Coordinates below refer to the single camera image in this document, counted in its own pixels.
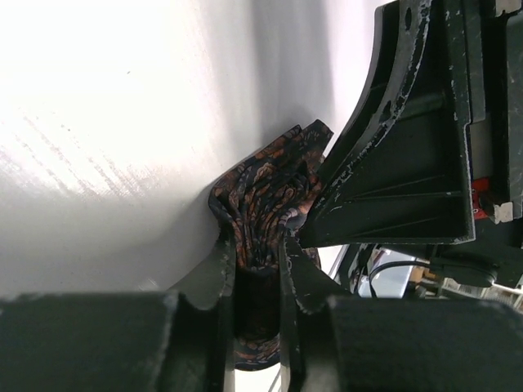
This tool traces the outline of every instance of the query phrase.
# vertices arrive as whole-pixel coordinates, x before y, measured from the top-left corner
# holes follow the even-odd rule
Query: patterned cloth
[[[286,229],[298,230],[321,191],[315,170],[332,132],[319,120],[287,131],[227,172],[209,206],[233,229],[236,248],[235,361],[239,370],[279,362],[278,248]],[[316,249],[306,254],[320,267]]]

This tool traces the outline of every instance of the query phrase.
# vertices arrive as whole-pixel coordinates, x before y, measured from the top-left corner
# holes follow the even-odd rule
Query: wire
[[[369,288],[370,288],[370,295],[372,298],[378,298],[378,295],[376,294],[376,290],[374,290],[373,287],[373,279],[376,276],[376,274],[379,274],[380,272],[384,270],[388,270],[389,268],[395,268],[395,267],[423,267],[423,268],[430,268],[430,265],[428,263],[425,263],[423,261],[391,261],[390,263],[382,264],[374,268],[370,274],[369,274]]]

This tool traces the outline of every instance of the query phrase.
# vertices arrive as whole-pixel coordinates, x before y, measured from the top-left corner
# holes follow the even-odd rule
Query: crumpled fabric
[[[232,229],[236,250],[235,367],[279,362],[279,259],[284,233],[296,233],[320,194],[316,170],[332,132],[320,120],[295,126],[228,171],[208,204]],[[306,254],[320,267],[316,249]]]

